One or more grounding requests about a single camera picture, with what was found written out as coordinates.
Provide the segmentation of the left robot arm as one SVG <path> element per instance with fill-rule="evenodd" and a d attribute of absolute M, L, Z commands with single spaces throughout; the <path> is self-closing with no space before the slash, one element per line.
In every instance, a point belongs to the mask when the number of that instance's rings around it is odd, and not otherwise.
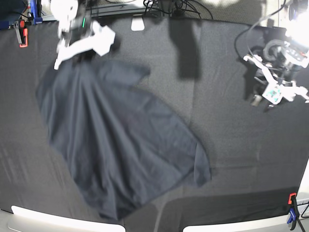
<path fill-rule="evenodd" d="M 309 102 L 309 90 L 296 84 L 296 73 L 309 65 L 309 2 L 307 0 L 284 1 L 279 8 L 288 9 L 289 20 L 282 39 L 266 43 L 262 55 L 252 50 L 243 57 L 244 61 L 257 67 L 254 79 L 258 82 L 251 104 L 268 102 L 267 109 L 281 101 L 293 102 L 300 96 Z"/>

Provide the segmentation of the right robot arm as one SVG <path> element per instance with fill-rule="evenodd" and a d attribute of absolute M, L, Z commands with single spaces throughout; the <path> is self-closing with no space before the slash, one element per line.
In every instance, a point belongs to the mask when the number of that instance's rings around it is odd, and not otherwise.
<path fill-rule="evenodd" d="M 77 0 L 52 0 L 50 10 L 58 21 L 59 42 L 54 69 L 74 56 L 93 50 L 99 56 L 109 53 L 115 41 L 115 32 L 92 19 L 85 3 Z"/>

